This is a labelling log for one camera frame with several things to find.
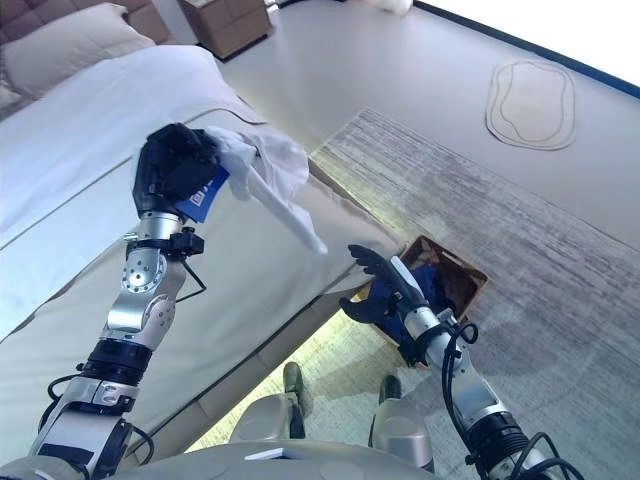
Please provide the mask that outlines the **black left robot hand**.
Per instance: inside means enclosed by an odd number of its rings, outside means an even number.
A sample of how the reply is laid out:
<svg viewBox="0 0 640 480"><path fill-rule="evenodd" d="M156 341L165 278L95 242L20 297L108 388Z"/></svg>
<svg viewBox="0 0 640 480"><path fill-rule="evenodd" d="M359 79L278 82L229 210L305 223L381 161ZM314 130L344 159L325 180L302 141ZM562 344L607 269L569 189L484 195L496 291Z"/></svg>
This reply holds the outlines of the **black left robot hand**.
<svg viewBox="0 0 640 480"><path fill-rule="evenodd" d="M149 135L140 151L133 200L140 217L161 212L203 223L228 178L218 145L205 130L168 124Z"/></svg>

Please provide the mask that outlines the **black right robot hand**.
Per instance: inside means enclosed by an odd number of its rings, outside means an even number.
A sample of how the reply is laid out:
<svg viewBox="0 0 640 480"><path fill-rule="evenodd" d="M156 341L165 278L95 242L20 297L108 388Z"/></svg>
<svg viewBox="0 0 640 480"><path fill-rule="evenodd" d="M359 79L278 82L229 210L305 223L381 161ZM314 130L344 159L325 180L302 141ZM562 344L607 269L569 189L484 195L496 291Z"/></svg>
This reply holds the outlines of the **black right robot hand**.
<svg viewBox="0 0 640 480"><path fill-rule="evenodd" d="M349 318L359 323L374 324L397 313L404 319L412 311L428 306L420 288L411 285L391 259L385 259L358 244L350 244L348 250L356 264L362 266L366 274L373 275L389 291L386 297L371 297L359 302L341 298L340 308Z"/></svg>

